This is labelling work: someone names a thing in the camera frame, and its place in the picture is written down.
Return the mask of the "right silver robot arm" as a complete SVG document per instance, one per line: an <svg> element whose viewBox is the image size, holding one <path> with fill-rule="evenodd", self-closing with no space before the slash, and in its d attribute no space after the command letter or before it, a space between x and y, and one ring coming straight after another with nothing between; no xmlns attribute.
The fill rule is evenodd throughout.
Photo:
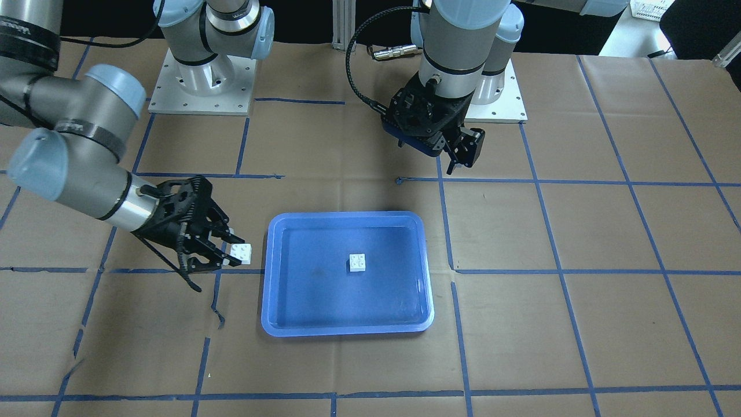
<svg viewBox="0 0 741 417"><path fill-rule="evenodd" d="M156 1L182 90L217 98L239 85L231 56L264 59L275 16L257 1ZM145 105L132 74L95 64L81 79L61 78L61 1L2 2L2 123L29 127L10 159L20 187L119 229L148 248L174 249L183 278L251 261L205 177L159 185L120 166Z"/></svg>

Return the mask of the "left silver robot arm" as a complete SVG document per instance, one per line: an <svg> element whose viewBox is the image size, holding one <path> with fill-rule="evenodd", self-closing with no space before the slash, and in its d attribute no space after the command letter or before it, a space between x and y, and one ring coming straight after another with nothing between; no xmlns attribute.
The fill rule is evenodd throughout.
<svg viewBox="0 0 741 417"><path fill-rule="evenodd" d="M410 11L421 37L419 69L389 105L369 105L400 144L432 158L447 153L448 174L471 168L485 131L469 129L465 119L471 107L502 97L524 15L514 1L431 1Z"/></svg>

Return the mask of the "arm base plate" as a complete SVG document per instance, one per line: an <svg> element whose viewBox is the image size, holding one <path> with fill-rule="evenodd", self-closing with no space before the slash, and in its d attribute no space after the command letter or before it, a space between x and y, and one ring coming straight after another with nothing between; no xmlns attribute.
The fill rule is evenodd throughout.
<svg viewBox="0 0 741 417"><path fill-rule="evenodd" d="M528 119L511 60L499 74L480 77L466 122L524 123Z"/></svg>
<svg viewBox="0 0 741 417"><path fill-rule="evenodd" d="M248 116L256 80L256 59L220 54L188 66L167 51L153 88L152 114Z"/></svg>

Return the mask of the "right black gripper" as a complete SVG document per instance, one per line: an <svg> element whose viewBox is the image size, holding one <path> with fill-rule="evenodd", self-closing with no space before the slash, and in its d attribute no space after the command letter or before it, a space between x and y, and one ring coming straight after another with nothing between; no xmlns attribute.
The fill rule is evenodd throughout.
<svg viewBox="0 0 741 417"><path fill-rule="evenodd" d="M230 229L229 217L214 202L212 190L204 176L139 187L137 195L154 198L155 209L133 235L174 249L179 254L179 269L186 275L243 264L211 242L216 237L230 244L244 243Z"/></svg>

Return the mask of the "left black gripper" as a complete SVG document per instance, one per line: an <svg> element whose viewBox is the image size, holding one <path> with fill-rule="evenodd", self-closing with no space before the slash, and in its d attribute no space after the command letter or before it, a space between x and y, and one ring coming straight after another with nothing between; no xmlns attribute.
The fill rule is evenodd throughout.
<svg viewBox="0 0 741 417"><path fill-rule="evenodd" d="M447 173L460 164L471 168L479 158L485 140L483 129L465 127L465 114L473 97L447 98L437 95L440 84L423 83L413 75L392 96L388 106L381 106L384 128L402 143L412 145L428 156L442 151L450 156Z"/></svg>

